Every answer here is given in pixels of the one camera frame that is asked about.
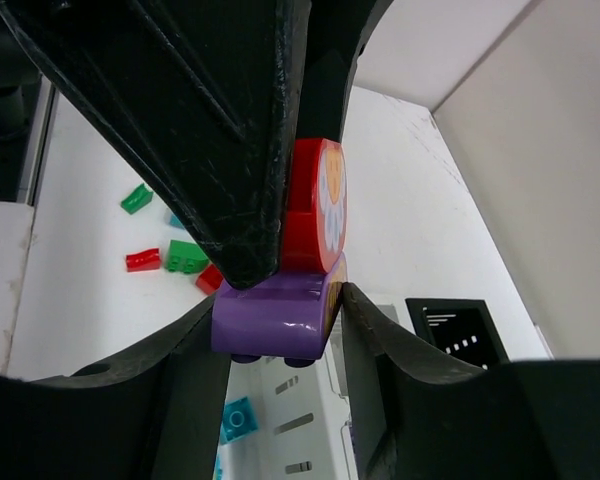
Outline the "small green curved lego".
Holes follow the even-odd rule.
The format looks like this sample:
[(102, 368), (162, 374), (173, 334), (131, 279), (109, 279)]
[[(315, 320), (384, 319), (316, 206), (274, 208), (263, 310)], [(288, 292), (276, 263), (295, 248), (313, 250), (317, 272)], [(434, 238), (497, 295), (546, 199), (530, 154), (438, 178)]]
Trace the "small green curved lego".
[(133, 215), (147, 206), (153, 200), (153, 195), (154, 192), (141, 183), (120, 202), (120, 207), (128, 214)]

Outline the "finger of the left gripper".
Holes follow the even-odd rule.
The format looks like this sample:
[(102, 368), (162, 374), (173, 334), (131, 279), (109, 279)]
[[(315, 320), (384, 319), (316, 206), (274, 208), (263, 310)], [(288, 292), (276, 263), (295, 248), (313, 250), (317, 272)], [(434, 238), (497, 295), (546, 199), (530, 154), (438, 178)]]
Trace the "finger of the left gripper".
[(0, 1), (35, 65), (225, 279), (278, 270), (306, 1)]
[(359, 56), (391, 0), (314, 1), (297, 137), (340, 143)]

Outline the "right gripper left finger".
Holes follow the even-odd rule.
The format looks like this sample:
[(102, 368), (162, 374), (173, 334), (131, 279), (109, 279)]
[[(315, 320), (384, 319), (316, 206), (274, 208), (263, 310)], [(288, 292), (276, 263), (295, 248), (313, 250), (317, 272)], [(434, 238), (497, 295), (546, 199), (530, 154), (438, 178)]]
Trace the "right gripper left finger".
[(230, 358), (213, 300), (71, 376), (0, 376), (0, 479), (209, 479)]

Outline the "red flower lego brick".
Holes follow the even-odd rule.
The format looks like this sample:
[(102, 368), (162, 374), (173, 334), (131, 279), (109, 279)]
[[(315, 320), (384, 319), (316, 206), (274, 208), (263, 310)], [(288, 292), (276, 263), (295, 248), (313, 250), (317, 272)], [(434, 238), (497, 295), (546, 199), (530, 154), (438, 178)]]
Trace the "red flower lego brick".
[(326, 138), (295, 142), (281, 250), (283, 271), (328, 273), (347, 228), (347, 177), (342, 146)]

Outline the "red 2x4 lego brick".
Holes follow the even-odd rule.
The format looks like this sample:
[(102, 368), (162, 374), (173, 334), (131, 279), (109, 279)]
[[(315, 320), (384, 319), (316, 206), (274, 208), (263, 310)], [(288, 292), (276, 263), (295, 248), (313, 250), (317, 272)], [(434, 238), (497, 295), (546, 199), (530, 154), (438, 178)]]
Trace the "red 2x4 lego brick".
[(210, 263), (198, 275), (195, 285), (205, 295), (212, 295), (221, 286), (223, 280), (224, 277), (220, 270), (214, 264)]

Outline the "small red curved lego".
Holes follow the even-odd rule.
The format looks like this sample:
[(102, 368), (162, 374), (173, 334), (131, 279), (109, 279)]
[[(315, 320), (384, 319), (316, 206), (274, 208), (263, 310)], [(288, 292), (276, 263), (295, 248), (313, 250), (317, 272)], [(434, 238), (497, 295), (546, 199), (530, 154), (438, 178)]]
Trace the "small red curved lego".
[(128, 273), (159, 270), (162, 266), (160, 249), (150, 248), (127, 254), (125, 256), (125, 265)]

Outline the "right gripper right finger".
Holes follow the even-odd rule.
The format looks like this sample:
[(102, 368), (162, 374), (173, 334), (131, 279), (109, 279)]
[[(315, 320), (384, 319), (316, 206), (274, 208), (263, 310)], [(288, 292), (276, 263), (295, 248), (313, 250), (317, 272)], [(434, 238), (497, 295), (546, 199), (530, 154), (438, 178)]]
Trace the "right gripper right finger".
[(482, 369), (342, 290), (353, 446), (363, 479), (600, 479), (600, 360)]

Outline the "teal 2x4 lego brick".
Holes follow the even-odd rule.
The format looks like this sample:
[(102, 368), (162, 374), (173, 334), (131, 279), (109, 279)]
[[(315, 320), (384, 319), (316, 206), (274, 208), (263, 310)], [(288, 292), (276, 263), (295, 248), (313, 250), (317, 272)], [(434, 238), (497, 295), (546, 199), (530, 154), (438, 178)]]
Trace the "teal 2x4 lego brick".
[(167, 213), (166, 220), (167, 220), (167, 223), (170, 226), (174, 227), (174, 228), (178, 228), (178, 229), (181, 229), (181, 230), (185, 229), (184, 225), (179, 220), (179, 218), (173, 212), (171, 212), (171, 211), (169, 211)]

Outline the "green curved lego brick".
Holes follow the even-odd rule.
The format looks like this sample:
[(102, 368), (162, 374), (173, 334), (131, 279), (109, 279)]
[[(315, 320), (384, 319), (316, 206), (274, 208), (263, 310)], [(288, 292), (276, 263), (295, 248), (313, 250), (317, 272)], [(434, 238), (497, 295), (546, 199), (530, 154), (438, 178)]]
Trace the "green curved lego brick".
[(192, 242), (172, 239), (165, 259), (169, 272), (186, 275), (201, 273), (209, 265), (209, 258), (202, 248)]

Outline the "purple round printed lego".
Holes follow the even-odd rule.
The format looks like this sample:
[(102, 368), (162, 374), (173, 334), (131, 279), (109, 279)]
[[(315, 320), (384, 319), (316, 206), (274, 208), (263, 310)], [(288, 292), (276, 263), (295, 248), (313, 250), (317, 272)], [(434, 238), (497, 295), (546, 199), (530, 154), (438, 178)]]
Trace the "purple round printed lego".
[(323, 356), (347, 281), (341, 254), (324, 273), (280, 271), (246, 289), (226, 281), (215, 293), (211, 347), (237, 362), (273, 356), (297, 368)]

